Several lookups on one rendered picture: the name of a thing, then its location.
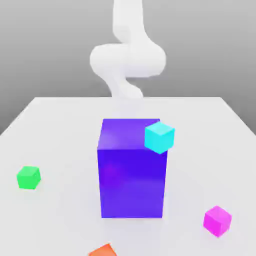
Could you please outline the small magenta cube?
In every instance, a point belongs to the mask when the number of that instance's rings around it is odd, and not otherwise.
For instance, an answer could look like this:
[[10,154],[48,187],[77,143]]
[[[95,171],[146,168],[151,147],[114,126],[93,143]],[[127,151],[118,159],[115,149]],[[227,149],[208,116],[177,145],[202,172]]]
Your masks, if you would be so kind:
[[216,205],[204,215],[203,227],[216,237],[222,236],[231,225],[232,215]]

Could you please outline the small cyan cube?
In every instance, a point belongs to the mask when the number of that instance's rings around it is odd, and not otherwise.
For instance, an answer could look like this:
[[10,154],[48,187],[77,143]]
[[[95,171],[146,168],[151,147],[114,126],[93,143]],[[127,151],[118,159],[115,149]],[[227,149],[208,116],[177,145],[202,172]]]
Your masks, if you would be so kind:
[[162,154],[174,145],[175,128],[158,121],[144,130],[144,146],[155,153]]

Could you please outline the small orange cube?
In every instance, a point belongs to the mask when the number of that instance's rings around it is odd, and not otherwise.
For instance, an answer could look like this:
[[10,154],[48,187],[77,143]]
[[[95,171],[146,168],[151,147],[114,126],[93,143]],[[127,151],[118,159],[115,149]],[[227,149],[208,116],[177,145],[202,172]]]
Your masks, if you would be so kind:
[[117,256],[112,246],[107,243],[88,254],[88,256]]

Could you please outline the small green cube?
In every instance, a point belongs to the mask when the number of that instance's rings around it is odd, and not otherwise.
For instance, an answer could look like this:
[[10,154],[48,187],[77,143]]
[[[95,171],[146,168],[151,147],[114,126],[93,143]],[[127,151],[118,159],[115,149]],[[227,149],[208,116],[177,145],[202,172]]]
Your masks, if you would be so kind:
[[41,181],[40,169],[36,166],[23,166],[16,178],[20,189],[34,190]]

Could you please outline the large purple box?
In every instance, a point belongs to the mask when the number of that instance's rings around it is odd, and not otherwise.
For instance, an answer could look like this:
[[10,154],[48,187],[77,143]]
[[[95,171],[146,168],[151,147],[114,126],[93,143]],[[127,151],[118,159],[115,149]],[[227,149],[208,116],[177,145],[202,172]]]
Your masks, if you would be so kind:
[[102,218],[161,218],[166,152],[145,147],[145,128],[157,118],[105,118],[97,146]]

